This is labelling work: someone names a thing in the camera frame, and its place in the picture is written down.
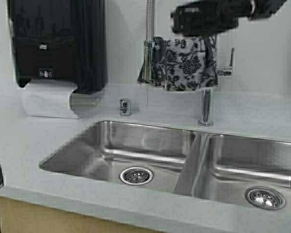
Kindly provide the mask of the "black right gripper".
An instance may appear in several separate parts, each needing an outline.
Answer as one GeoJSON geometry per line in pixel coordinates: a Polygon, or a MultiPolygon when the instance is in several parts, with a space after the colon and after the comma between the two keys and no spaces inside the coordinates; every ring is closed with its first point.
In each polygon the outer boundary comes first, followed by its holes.
{"type": "Polygon", "coordinates": [[[253,0],[198,0],[183,4],[171,13],[172,31],[184,37],[209,36],[235,29],[239,19],[250,17],[253,0]]]}

